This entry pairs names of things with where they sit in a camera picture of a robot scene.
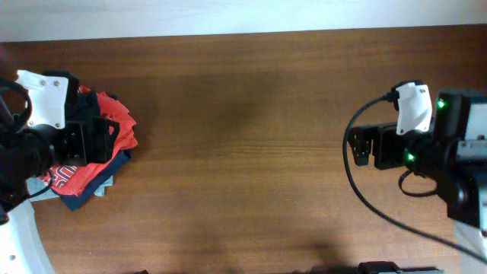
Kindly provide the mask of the dark teal t-shirt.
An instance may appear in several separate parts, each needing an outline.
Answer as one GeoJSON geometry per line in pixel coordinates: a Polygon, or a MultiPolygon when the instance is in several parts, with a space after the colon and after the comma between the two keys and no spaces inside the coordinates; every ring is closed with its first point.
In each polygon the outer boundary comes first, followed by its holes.
{"type": "Polygon", "coordinates": [[[60,77],[68,80],[65,98],[65,121],[85,121],[92,123],[92,118],[100,115],[100,106],[95,91],[81,92],[79,79],[67,71],[47,70],[44,76],[60,77]]]}

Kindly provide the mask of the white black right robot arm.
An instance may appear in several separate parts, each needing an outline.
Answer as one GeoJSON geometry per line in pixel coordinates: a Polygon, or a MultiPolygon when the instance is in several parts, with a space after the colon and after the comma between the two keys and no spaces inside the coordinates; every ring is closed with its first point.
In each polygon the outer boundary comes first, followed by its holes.
{"type": "Polygon", "coordinates": [[[431,100],[428,87],[404,82],[361,107],[345,128],[345,172],[362,203],[383,220],[462,254],[464,273],[486,271],[486,92],[446,88],[431,100]],[[378,170],[406,167],[402,184],[415,174],[435,182],[425,196],[438,196],[454,222],[456,242],[420,231],[375,208],[358,190],[348,155],[358,166],[374,158],[378,170]]]}

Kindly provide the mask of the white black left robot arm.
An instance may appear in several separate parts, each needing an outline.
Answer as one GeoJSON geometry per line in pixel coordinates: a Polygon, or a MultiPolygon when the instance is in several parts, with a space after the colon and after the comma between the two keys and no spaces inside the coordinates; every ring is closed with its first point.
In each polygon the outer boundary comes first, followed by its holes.
{"type": "Polygon", "coordinates": [[[68,122],[63,129],[26,127],[6,138],[1,150],[1,272],[54,273],[35,220],[27,180],[49,176],[55,165],[107,163],[120,126],[103,117],[68,122]]]}

